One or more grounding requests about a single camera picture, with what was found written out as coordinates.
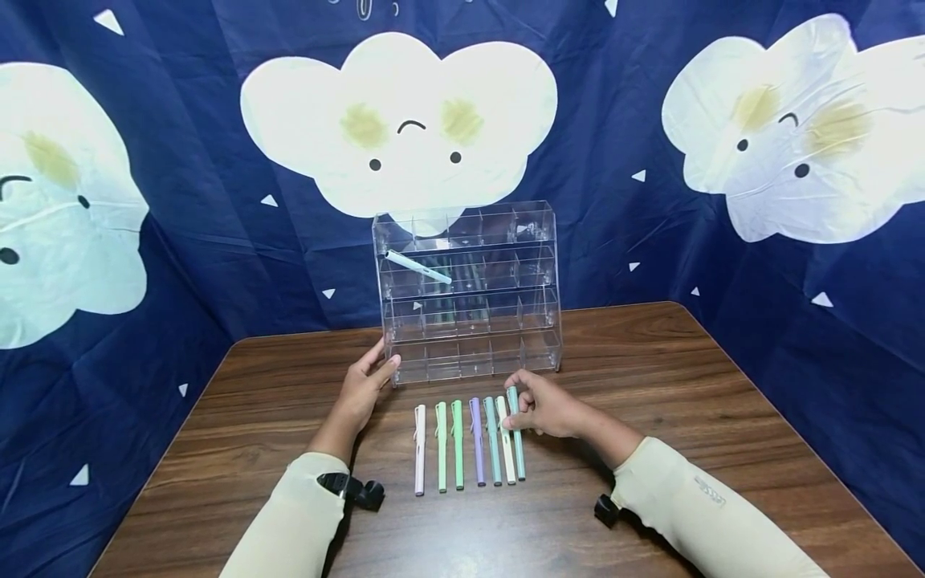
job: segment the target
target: green pen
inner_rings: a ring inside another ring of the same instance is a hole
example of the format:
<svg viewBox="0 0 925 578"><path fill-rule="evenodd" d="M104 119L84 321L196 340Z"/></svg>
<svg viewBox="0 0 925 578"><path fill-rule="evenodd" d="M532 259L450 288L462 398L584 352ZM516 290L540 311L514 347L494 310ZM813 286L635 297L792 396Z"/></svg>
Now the green pen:
<svg viewBox="0 0 925 578"><path fill-rule="evenodd" d="M463 402L455 400L450 407L453 411L453 444L456 452L456 490L463 489Z"/></svg>
<svg viewBox="0 0 925 578"><path fill-rule="evenodd" d="M447 493L447 402L437 404L437 490Z"/></svg>
<svg viewBox="0 0 925 578"><path fill-rule="evenodd" d="M501 458L498 455L498 418L495 417L495 401L492 398L482 400L485 406L485 429L488 431L488 447L491 449L491 476L495 486L501 485Z"/></svg>
<svg viewBox="0 0 925 578"><path fill-rule="evenodd" d="M520 407L517 405L517 386L508 387L508 405L511 415L518 413ZM517 479L523 482L526 479L526 466L524 465L524 439L521 437L519 429L514 431L514 455L517 457Z"/></svg>

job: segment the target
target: blue fabric backdrop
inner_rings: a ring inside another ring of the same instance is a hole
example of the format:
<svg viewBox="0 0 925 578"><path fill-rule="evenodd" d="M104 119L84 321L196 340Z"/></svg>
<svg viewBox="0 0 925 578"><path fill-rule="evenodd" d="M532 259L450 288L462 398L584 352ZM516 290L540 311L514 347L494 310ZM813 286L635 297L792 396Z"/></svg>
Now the blue fabric backdrop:
<svg viewBox="0 0 925 578"><path fill-rule="evenodd" d="M0 574L89 570L236 340L379 323L370 220L267 158L241 87L279 56L340 68L384 31L539 55L558 108L507 198L555 209L564 306L685 305L925 565L925 203L853 242L746 242L662 122L708 44L831 13L858 50L925 33L911 0L0 0L0 63L69 70L149 206L137 307L0 350Z"/></svg>

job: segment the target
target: pen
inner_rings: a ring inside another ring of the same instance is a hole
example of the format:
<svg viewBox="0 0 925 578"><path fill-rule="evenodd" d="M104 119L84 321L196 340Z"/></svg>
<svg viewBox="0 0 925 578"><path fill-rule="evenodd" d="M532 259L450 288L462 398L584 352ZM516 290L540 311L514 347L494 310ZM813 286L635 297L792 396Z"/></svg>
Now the pen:
<svg viewBox="0 0 925 578"><path fill-rule="evenodd" d="M447 492L447 402L437 404L437 490Z"/></svg>
<svg viewBox="0 0 925 578"><path fill-rule="evenodd" d="M498 406L498 423L502 424L504 418L508 416L507 410L504 409L504 396L497 396L495 405ZM514 477L514 457L511 454L511 431L503 427L501 428L501 448L504 450L504 472L508 475L508 484L512 486L517 483L517 480Z"/></svg>
<svg viewBox="0 0 925 578"><path fill-rule="evenodd" d="M424 495L424 443L426 435L427 407L414 408L414 494Z"/></svg>
<svg viewBox="0 0 925 578"><path fill-rule="evenodd" d="M508 405L511 406L511 415L520 411L517 404L517 386L508 387ZM519 429L514 431L514 455L517 458L517 479L523 482L526 479L526 465L524 464L524 438Z"/></svg>
<svg viewBox="0 0 925 578"><path fill-rule="evenodd" d="M456 459L456 490L463 489L463 402L455 400L450 407L453 412L453 457Z"/></svg>
<svg viewBox="0 0 925 578"><path fill-rule="evenodd" d="M408 257L402 255L401 253L394 252L391 249L386 251L386 260L391 261L394 264L399 264L402 267L411 269L412 271L416 273L420 273L421 275L424 275L426 277L430 277L436 281L439 281L440 283L446 283L447 285L451 285L453 282L451 278L443 275L442 273L438 273L437 271L434 271L430 267L425 267L422 264L418 263L417 261L409 259Z"/></svg>
<svg viewBox="0 0 925 578"><path fill-rule="evenodd" d="M475 446L475 480L479 487L485 485L485 464L482 462L482 409L479 398L469 400L469 413L472 414L472 437Z"/></svg>
<svg viewBox="0 0 925 578"><path fill-rule="evenodd" d="M485 404L485 429L488 431L488 448L491 450L491 476L495 486L501 485L501 460L498 457L498 423L495 418L495 402L492 398L482 400Z"/></svg>

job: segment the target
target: clear acrylic organizer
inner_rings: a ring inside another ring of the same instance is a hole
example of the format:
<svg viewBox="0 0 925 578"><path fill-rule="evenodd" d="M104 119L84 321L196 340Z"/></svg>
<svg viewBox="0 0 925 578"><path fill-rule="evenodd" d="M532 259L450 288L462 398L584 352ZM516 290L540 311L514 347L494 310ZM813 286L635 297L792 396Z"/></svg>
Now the clear acrylic organizer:
<svg viewBox="0 0 925 578"><path fill-rule="evenodd" d="M455 220L445 216L460 213ZM417 227L415 217L425 225ZM444 224L436 237L415 234ZM521 367L558 371L559 267L548 203L380 214L373 219L373 243L387 355L402 358L395 385ZM450 283L386 259L389 251Z"/></svg>

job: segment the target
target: light blue pen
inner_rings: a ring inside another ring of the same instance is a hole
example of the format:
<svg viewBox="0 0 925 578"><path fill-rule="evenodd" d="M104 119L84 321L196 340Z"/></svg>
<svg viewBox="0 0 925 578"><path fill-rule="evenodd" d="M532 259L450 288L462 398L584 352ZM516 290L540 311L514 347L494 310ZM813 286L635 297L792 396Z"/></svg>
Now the light blue pen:
<svg viewBox="0 0 925 578"><path fill-rule="evenodd" d="M495 486L501 485L501 458L498 455L498 418L495 417L495 401L491 398L482 400L485 407L485 429L488 431L488 447L491 449L491 475Z"/></svg>
<svg viewBox="0 0 925 578"><path fill-rule="evenodd" d="M517 386L508 387L508 405L511 406L509 411L511 415L520 411L517 404ZM524 465L524 439L521 437L519 429L514 431L514 454L517 457L517 479L523 482L526 479L526 466Z"/></svg>

